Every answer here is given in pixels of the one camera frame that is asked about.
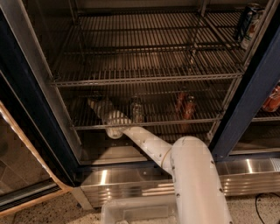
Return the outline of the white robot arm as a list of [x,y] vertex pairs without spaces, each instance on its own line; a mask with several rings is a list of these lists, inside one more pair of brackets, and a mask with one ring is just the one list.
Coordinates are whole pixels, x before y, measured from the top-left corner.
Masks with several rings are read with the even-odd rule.
[[113,139],[127,136],[164,171],[172,175],[180,224],[233,224],[214,159],[204,142],[183,136],[169,144],[147,129],[134,126],[108,99],[87,99],[108,125]]

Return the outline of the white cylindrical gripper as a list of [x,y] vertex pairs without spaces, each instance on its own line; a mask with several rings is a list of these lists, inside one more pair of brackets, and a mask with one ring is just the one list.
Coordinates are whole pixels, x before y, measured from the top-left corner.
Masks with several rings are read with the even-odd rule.
[[92,110],[97,110],[97,115],[104,125],[121,125],[129,122],[129,118],[117,110],[111,101],[97,101],[88,98],[87,104]]

